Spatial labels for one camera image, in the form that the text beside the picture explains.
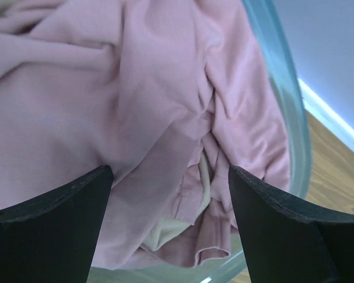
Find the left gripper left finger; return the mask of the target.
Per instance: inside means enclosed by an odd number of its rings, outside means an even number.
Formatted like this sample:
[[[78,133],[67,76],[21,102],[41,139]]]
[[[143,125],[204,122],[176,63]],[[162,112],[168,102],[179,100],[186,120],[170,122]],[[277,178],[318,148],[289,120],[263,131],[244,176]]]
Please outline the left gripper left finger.
[[[0,210],[0,283],[86,282],[112,183],[101,166]]]

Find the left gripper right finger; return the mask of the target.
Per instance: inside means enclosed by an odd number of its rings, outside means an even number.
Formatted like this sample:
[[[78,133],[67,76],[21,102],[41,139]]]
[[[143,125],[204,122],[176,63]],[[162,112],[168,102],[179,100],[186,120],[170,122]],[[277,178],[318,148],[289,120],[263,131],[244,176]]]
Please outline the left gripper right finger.
[[[354,283],[354,215],[231,166],[229,188],[252,282]]]

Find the pink t shirt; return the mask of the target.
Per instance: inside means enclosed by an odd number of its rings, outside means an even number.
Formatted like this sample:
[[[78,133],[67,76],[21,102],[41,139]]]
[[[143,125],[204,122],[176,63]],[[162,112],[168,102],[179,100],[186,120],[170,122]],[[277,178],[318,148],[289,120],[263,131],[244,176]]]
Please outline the pink t shirt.
[[[231,165],[290,188],[283,115],[240,1],[20,1],[0,17],[0,209],[108,165],[93,265],[231,254]]]

